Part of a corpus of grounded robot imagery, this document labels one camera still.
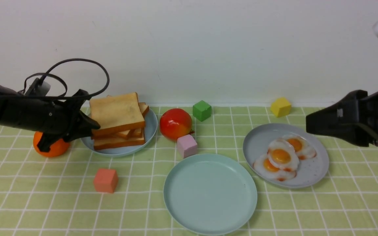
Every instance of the black cable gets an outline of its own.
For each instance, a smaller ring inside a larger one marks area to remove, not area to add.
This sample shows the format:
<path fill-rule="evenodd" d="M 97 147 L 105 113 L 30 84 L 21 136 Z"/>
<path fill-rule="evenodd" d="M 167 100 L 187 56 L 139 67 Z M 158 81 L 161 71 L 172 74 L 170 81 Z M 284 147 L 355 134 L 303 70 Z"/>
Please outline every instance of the black cable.
<path fill-rule="evenodd" d="M 48 73 L 48 72 L 46 72 L 46 73 L 35 73 L 35 74 L 30 75 L 29 77 L 27 77 L 26 81 L 27 81 L 27 79 L 30 79 L 30 78 L 32 78 L 34 76 L 47 76 L 47 77 L 54 78 L 57 81 L 59 81 L 63 85 L 63 87 L 65 88 L 65 93 L 59 95 L 59 97 L 65 96 L 66 92 L 68 91 L 68 86 L 66 85 L 65 81 L 63 79 L 61 79 L 60 77 L 56 76 L 56 75 L 53 75 L 53 74 Z"/>
<path fill-rule="evenodd" d="M 30 79 L 30 78 L 32 78 L 32 77 L 34 77 L 34 76 L 43 76 L 43 75 L 45 75 L 45 76 L 47 76 L 47 77 L 50 77 L 50 78 L 54 78 L 54 79 L 56 79 L 57 81 L 59 81 L 59 82 L 63 85 L 63 87 L 65 88 L 65 93 L 59 95 L 59 97 L 63 97 L 63 96 L 66 95 L 66 93 L 67 93 L 67 91 L 68 91 L 68 86 L 66 85 L 65 81 L 64 81 L 63 79 L 61 79 L 60 77 L 58 77 L 58 76 L 56 76 L 56 75 L 54 75 L 54 74 L 51 74 L 51 73 L 35 73 L 35 74 L 33 74 L 33 75 L 30 75 L 30 76 L 27 77 L 27 78 L 25 79 L 25 81 L 24 81 L 24 88 L 23 88 L 23 90 L 20 90 L 20 91 L 18 91 L 18 92 L 22 92 L 23 94 L 26 92 L 26 88 L 27 88 L 27 80 L 28 80 L 28 79 Z"/>
<path fill-rule="evenodd" d="M 109 73 L 107 72 L 106 68 L 104 68 L 104 66 L 102 66 L 97 61 L 88 60 L 88 59 L 82 59 L 82 58 L 72 58 L 72 59 L 67 59 L 67 60 L 60 61 L 60 62 L 54 64 L 46 73 L 43 73 L 43 75 L 42 75 L 42 77 L 40 79 L 43 81 L 47 76 L 49 76 L 49 72 L 51 70 L 53 70 L 58 65 L 66 63 L 66 62 L 69 62 L 69 61 L 85 61 L 85 62 L 90 62 L 90 63 L 98 65 L 105 72 L 105 74 L 106 74 L 106 84 L 105 84 L 105 86 L 101 90 L 99 90 L 99 91 L 97 91 L 95 93 L 92 93 L 92 94 L 89 94 L 89 95 L 80 95 L 80 96 L 75 96 L 75 97 L 62 97 L 62 100 L 81 100 L 81 99 L 90 100 L 92 97 L 97 96 L 97 95 L 103 93 L 108 88 L 109 83 L 110 83 L 110 78 L 109 78 Z M 5 99 L 59 100 L 60 98 L 59 97 L 55 97 L 55 96 L 0 95 L 0 100 L 5 100 Z"/>

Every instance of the pink cube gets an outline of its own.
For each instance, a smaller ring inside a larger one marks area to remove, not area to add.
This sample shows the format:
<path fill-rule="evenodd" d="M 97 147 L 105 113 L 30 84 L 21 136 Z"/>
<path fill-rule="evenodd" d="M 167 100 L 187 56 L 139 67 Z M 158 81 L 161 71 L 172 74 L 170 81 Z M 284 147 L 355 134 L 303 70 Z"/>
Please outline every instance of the pink cube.
<path fill-rule="evenodd" d="M 190 135 L 185 135 L 177 139 L 177 151 L 183 158 L 195 155 L 198 153 L 198 144 Z"/>
<path fill-rule="evenodd" d="M 98 192 L 114 193 L 118 181 L 116 170 L 101 168 L 97 171 L 93 184 Z"/>

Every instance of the toast stack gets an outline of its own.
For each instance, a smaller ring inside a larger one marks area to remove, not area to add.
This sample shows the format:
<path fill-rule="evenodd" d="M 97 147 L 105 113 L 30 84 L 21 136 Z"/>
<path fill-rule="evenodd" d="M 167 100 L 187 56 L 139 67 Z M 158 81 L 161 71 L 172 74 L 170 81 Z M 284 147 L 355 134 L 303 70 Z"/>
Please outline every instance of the toast stack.
<path fill-rule="evenodd" d="M 144 117 L 150 108 L 139 102 L 136 92 L 91 99 L 90 110 L 91 118 L 101 126 L 93 130 L 94 150 L 145 143 Z"/>

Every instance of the fried egg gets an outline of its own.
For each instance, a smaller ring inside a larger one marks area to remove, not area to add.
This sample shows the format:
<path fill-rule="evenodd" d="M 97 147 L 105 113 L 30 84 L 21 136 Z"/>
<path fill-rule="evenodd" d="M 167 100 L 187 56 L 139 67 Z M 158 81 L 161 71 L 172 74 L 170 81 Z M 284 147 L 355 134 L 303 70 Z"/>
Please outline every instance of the fried egg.
<path fill-rule="evenodd" d="M 273 166 L 284 171 L 297 170 L 300 163 L 294 147 L 282 138 L 277 138 L 269 144 L 267 156 Z"/>
<path fill-rule="evenodd" d="M 263 178 L 270 180 L 285 181 L 293 179 L 297 175 L 296 171 L 287 172 L 273 166 L 266 154 L 263 154 L 256 159 L 253 163 L 253 169 L 255 169 Z"/>
<path fill-rule="evenodd" d="M 316 150 L 302 137 L 289 134 L 282 138 L 293 146 L 298 159 L 306 160 L 316 157 Z"/>

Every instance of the table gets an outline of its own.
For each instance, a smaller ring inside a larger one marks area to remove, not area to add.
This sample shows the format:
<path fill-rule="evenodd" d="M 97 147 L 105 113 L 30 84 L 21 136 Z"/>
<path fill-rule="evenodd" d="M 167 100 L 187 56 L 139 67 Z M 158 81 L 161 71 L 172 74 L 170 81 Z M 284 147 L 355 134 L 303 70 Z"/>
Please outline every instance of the table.
<path fill-rule="evenodd" d="M 160 116 L 170 107 L 151 109 Z M 330 156 L 329 172 L 313 187 L 294 191 L 267 184 L 244 161 L 243 138 L 253 127 L 278 122 L 305 128 L 305 115 L 316 110 L 293 108 L 289 116 L 275 118 L 265 107 L 214 107 L 204 122 L 192 118 L 199 152 L 239 161 L 257 184 L 253 217 L 230 235 L 378 235 L 375 146 L 357 148 L 318 137 Z M 157 135 L 135 155 L 111 159 L 76 140 L 66 154 L 48 159 L 33 150 L 32 136 L 0 127 L 0 236 L 195 235 L 172 220 L 162 198 L 164 180 L 181 160 L 175 143 Z M 114 194 L 94 191 L 99 168 L 117 170 Z"/>

